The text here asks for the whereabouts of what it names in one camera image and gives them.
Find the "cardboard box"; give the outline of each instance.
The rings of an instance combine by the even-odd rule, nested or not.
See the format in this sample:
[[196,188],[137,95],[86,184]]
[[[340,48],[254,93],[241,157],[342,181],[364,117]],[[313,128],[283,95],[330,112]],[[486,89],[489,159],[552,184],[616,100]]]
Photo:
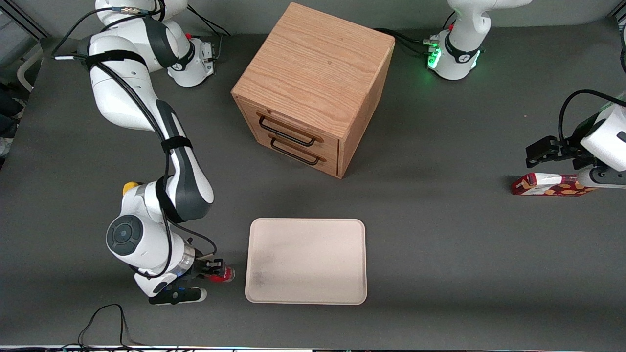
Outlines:
[[514,195],[578,197],[596,189],[578,183],[576,175],[536,172],[526,174],[511,185],[511,193]]

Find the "wooden cube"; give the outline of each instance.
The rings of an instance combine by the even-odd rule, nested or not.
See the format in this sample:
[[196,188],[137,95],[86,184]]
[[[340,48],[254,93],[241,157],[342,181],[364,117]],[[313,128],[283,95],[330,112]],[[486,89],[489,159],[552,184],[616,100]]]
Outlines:
[[231,93],[260,144],[342,178],[393,48],[391,36],[291,3]]

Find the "plastic tray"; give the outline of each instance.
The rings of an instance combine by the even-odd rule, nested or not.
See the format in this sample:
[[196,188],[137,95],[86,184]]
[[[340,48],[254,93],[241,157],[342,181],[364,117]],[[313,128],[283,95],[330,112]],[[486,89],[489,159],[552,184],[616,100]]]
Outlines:
[[365,226],[356,219],[257,219],[245,296],[253,303],[361,304]]

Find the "drawer front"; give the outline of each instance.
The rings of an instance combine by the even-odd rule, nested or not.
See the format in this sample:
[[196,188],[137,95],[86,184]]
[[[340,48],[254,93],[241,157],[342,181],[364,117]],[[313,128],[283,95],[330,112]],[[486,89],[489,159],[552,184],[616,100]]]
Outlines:
[[261,145],[271,148],[287,157],[337,177],[336,154],[328,156],[316,155],[298,144],[269,132],[258,134],[257,141]]
[[257,138],[271,133],[282,140],[291,142],[302,150],[321,157],[334,157],[338,154],[339,140],[319,132],[312,132],[259,106],[241,101],[248,125]]

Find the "gray table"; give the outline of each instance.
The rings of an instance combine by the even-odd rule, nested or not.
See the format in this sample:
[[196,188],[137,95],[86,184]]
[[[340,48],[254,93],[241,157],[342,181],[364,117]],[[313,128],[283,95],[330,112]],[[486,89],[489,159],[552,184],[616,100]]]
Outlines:
[[[176,86],[164,71],[153,75],[215,189],[210,214],[189,226],[213,237],[237,270],[230,284],[207,283],[209,297],[199,304],[148,305],[105,246],[122,185],[161,175],[156,136],[102,118],[78,63],[43,63],[0,172],[0,343],[72,342],[96,308],[116,302],[134,337],[149,344],[626,349],[626,194],[508,192],[527,172],[524,148],[556,133],[567,95],[623,90],[614,21],[494,29],[477,69],[459,82],[396,49],[344,180],[252,138],[229,91],[263,40],[226,38],[217,74],[195,88]],[[577,98],[567,129],[602,104]],[[570,172],[571,165],[536,171]],[[367,301],[249,303],[245,259],[258,217],[361,219]],[[327,265],[320,270],[332,270]],[[87,342],[115,344],[117,319],[105,311]]]

